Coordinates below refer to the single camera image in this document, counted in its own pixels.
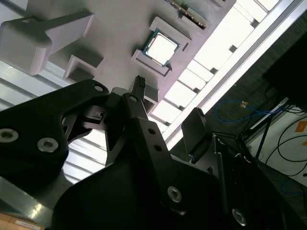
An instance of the orange label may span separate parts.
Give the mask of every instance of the orange label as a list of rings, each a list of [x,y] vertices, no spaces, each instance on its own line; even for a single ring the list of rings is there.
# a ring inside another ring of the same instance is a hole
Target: orange label
[[[300,121],[296,127],[296,133],[302,133],[307,126],[307,121]]]

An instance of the metal bolt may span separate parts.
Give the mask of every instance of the metal bolt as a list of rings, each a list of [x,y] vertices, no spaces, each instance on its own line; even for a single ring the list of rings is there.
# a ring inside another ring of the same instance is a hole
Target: metal bolt
[[[95,87],[94,87],[96,90],[98,90],[98,91],[100,91],[100,92],[102,92],[104,89],[102,88],[102,87],[100,87],[99,85],[96,85]]]
[[[236,208],[232,209],[232,215],[234,216],[235,220],[241,225],[246,226],[247,222],[244,215]]]
[[[0,142],[9,143],[17,140],[19,137],[18,133],[10,128],[0,129]]]
[[[179,203],[182,199],[181,192],[174,186],[168,187],[167,194],[175,203]]]
[[[42,138],[37,143],[37,148],[41,152],[54,152],[59,147],[58,142],[53,138]]]
[[[131,100],[133,100],[134,102],[137,102],[138,101],[138,99],[136,98],[136,97],[134,97],[134,96],[130,96],[129,97]]]

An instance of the blue cable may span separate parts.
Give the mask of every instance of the blue cable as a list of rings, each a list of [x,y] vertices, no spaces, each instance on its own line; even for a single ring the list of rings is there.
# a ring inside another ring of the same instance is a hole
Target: blue cable
[[[247,105],[246,105],[246,108],[248,108],[249,110],[251,110],[251,111],[253,111],[253,112],[256,112],[257,114],[250,115],[250,116],[246,116],[246,117],[243,117],[243,118],[238,119],[238,120],[227,121],[227,120],[221,119],[221,118],[219,117],[219,115],[218,115],[218,109],[219,109],[221,103],[224,103],[224,102],[233,102],[233,103],[242,104],[242,101],[240,101],[240,100],[235,100],[235,99],[225,99],[225,100],[220,101],[220,102],[217,104],[217,106],[216,106],[216,108],[215,108],[215,116],[216,116],[216,118],[217,118],[219,121],[224,122],[224,123],[236,123],[236,122],[241,122],[241,121],[245,121],[245,120],[247,120],[247,119],[250,119],[251,117],[256,116],[256,115],[275,114],[275,113],[280,112],[281,109],[282,109],[282,108],[280,107],[280,108],[278,108],[277,110],[275,110],[274,112],[271,112],[271,111],[259,111],[259,110],[257,110],[256,108],[254,108],[253,106],[247,104]]]

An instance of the circuit board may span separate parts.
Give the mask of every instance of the circuit board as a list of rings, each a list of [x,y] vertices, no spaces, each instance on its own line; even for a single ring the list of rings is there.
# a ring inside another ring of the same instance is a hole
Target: circuit board
[[[174,0],[164,0],[168,4],[170,4],[172,7],[174,7],[176,10],[178,10],[181,14],[185,15],[187,18],[189,18],[193,23],[195,23],[199,28],[204,30],[206,28],[206,25],[199,20],[197,20],[191,13],[187,12],[185,9],[183,9],[178,3],[176,3]]]

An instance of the mounting hole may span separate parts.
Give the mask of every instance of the mounting hole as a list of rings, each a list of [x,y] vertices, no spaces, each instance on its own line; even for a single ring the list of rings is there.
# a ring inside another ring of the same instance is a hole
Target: mounting hole
[[[102,87],[99,86],[99,85],[94,86],[94,88],[95,88],[97,91],[100,91],[100,92],[102,92],[102,91],[104,90],[104,88],[102,88]]]
[[[148,129],[148,132],[150,132],[151,134],[155,134],[155,131],[153,129]]]
[[[154,149],[157,150],[158,152],[162,152],[161,146],[154,145]]]
[[[130,98],[130,100],[132,100],[132,101],[134,101],[134,102],[137,102],[137,101],[138,101],[138,99],[137,99],[136,97],[134,97],[134,96],[130,96],[129,98]]]

